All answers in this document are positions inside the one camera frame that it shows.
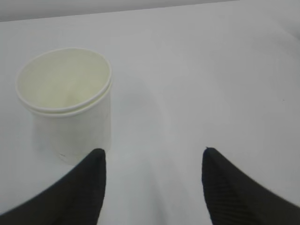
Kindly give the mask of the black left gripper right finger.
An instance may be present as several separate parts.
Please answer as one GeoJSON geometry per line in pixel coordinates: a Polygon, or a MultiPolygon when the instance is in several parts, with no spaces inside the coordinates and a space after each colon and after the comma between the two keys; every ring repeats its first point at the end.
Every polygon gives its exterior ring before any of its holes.
{"type": "Polygon", "coordinates": [[[214,225],[298,225],[300,208],[269,191],[215,148],[202,155],[204,199],[214,225]]]}

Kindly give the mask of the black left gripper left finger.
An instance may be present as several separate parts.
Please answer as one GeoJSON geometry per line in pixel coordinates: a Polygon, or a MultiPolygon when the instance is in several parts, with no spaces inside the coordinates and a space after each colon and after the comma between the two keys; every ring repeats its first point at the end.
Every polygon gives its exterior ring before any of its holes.
{"type": "Polygon", "coordinates": [[[59,181],[0,216],[2,225],[96,225],[106,187],[103,149],[94,149],[59,181]]]}

